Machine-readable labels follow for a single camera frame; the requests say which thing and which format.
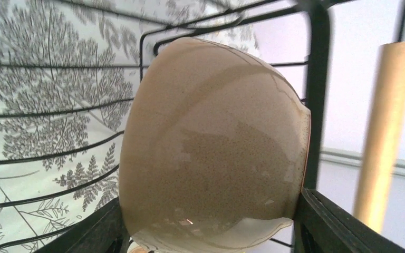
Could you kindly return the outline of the black wire dish rack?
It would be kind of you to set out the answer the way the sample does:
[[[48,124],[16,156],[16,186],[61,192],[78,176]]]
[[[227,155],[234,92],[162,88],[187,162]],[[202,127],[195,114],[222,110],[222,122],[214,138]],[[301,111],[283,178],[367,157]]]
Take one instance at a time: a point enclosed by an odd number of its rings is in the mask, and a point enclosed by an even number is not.
[[[263,5],[266,5],[266,1],[255,1],[237,8],[229,7],[220,13],[190,22],[163,23],[161,33],[168,30],[179,30],[179,34],[162,37],[154,43],[154,58],[149,64],[139,66],[139,86],[147,69],[158,54],[170,43],[183,37],[219,43],[261,59],[285,77],[301,102],[311,112],[310,145],[301,191],[304,188],[316,190],[331,38],[329,8],[334,5],[334,1],[295,1],[291,7],[256,16],[247,16],[249,10]],[[136,93],[132,98],[131,108]],[[123,136],[127,120],[122,130]],[[121,148],[119,164],[115,167],[115,171],[118,172],[118,195],[116,197],[118,199]],[[142,251],[156,252],[148,251],[138,245],[127,231],[119,252]]]

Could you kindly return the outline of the beige ceramic bowl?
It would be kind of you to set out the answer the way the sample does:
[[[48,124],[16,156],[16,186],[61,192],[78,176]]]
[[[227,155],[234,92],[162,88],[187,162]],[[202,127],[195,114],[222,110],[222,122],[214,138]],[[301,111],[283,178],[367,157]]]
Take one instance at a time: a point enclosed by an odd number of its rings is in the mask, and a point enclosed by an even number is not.
[[[183,37],[152,61],[123,136],[119,200],[156,252],[243,252],[292,225],[311,112],[253,55]]]

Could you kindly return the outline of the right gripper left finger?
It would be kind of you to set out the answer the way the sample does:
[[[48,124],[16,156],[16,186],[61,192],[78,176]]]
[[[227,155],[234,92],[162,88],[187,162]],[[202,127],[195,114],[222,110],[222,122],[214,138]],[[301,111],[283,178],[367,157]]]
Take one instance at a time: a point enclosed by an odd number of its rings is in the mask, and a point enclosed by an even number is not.
[[[119,252],[126,235],[115,198],[37,252]]]

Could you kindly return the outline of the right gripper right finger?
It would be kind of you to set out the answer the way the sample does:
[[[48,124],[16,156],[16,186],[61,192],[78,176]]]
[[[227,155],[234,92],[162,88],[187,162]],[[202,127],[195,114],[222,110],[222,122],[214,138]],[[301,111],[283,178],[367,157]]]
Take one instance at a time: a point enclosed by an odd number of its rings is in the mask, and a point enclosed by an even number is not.
[[[316,190],[303,189],[292,252],[405,253]]]

